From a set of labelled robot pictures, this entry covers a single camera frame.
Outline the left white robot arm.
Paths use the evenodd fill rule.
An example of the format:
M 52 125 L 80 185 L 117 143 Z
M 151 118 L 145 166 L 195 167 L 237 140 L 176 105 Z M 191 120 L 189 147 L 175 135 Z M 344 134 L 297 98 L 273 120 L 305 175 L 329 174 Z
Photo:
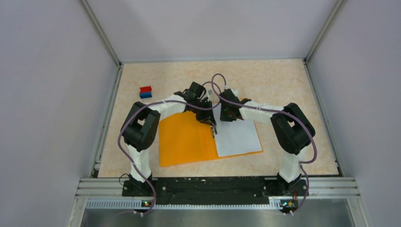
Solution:
M 198 122 L 211 126 L 212 135 L 216 135 L 212 108 L 213 104 L 205 87 L 196 82 L 166 99 L 150 104 L 140 101 L 133 104 L 121 127 L 119 139 L 123 139 L 128 147 L 123 153 L 131 162 L 129 182 L 139 195 L 149 194 L 152 188 L 149 147 L 155 140 L 159 122 L 176 113 L 190 111 L 195 114 Z

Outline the white paper sheets stack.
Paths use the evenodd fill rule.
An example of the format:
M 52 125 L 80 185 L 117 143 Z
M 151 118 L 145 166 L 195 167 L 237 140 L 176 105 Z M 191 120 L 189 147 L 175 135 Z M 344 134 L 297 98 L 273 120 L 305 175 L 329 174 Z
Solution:
M 214 108 L 217 135 L 214 140 L 218 158 L 236 157 L 263 152 L 256 125 L 250 120 L 220 121 L 220 107 Z

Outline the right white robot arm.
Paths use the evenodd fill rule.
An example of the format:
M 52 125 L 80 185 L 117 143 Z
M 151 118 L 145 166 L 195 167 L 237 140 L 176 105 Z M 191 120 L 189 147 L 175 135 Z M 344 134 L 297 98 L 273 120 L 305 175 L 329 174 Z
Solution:
M 221 121 L 250 120 L 272 125 L 279 145 L 284 150 L 277 174 L 277 188 L 281 194 L 290 195 L 300 180 L 301 165 L 306 163 L 303 156 L 309 146 L 312 146 L 314 155 L 308 163 L 313 163 L 317 158 L 317 147 L 313 139 L 315 129 L 300 107 L 295 103 L 271 106 L 248 98 L 240 100 L 232 89 L 224 90 L 218 97 Z

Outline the orange clip file folder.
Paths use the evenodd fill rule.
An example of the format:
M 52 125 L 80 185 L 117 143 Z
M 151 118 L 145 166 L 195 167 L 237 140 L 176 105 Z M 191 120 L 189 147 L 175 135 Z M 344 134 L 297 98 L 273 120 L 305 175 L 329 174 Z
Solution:
M 211 128 L 198 122 L 194 113 L 177 113 L 159 123 L 161 167 L 217 159 L 222 158 L 217 157 Z

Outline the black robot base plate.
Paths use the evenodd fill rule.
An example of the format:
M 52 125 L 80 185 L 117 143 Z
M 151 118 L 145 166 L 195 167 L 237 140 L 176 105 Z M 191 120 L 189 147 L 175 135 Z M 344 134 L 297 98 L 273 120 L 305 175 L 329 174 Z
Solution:
M 272 197 L 294 199 L 307 194 L 306 181 L 287 183 L 281 177 L 160 177 L 150 183 L 124 181 L 123 197 L 151 197 L 157 205 L 267 205 Z

